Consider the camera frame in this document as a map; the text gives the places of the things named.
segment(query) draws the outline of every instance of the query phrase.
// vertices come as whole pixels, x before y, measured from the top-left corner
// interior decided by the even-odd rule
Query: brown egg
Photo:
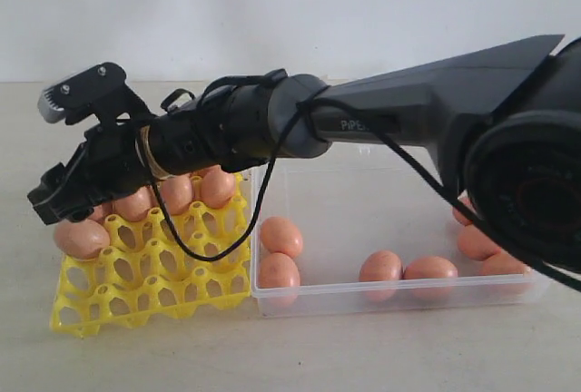
[[[464,205],[466,205],[467,208],[474,212],[474,207],[472,206],[472,203],[470,202],[470,199],[468,197],[461,197],[458,199],[458,201],[464,203]],[[452,208],[452,215],[454,215],[456,221],[462,224],[463,226],[468,226],[472,224],[472,221],[470,221],[464,215],[458,212],[456,208]]]
[[[204,177],[209,172],[212,172],[214,170],[221,170],[221,169],[222,168],[220,167],[220,165],[213,165],[212,167],[202,168],[201,170],[194,171],[193,173],[197,176]]]
[[[457,238],[458,250],[472,260],[486,260],[502,249],[476,226],[463,227]]]
[[[103,222],[106,217],[113,213],[113,204],[112,203],[103,203],[99,206],[95,206],[93,209],[93,213],[89,215],[89,220]]]
[[[261,260],[258,271],[260,288],[297,288],[300,286],[300,273],[297,265],[290,257],[282,253],[272,253]],[[290,306],[297,295],[289,295],[271,299],[277,307]]]
[[[513,258],[505,251],[495,254],[494,256],[482,262],[480,268],[481,276],[504,276],[510,274],[530,275],[533,270],[525,263]],[[518,295],[530,289],[532,282],[513,283],[506,285],[491,285],[496,291],[501,291],[510,295]]]
[[[447,259],[439,256],[426,256],[412,261],[403,273],[405,280],[414,279],[455,279],[458,276],[458,269]],[[452,290],[453,286],[447,285],[438,288],[415,288],[411,293],[425,300],[445,298]]]
[[[53,240],[56,246],[66,255],[90,260],[99,256],[99,251],[109,247],[109,233],[98,222],[83,220],[81,222],[60,221],[54,228]]]
[[[401,279],[401,260],[388,250],[371,254],[359,270],[359,281],[390,281]],[[381,302],[395,294],[394,289],[370,290],[365,293],[370,301]]]
[[[147,216],[149,209],[153,207],[150,190],[144,186],[133,195],[113,202],[113,208],[127,221],[137,222]]]
[[[303,241],[299,228],[289,219],[270,217],[261,225],[261,243],[270,253],[284,253],[295,259],[302,253]]]
[[[236,176],[222,170],[211,170],[200,184],[200,199],[212,209],[223,208],[236,192]]]
[[[193,186],[190,176],[171,177],[162,183],[160,188],[163,202],[171,215],[181,215],[186,212],[193,200]]]

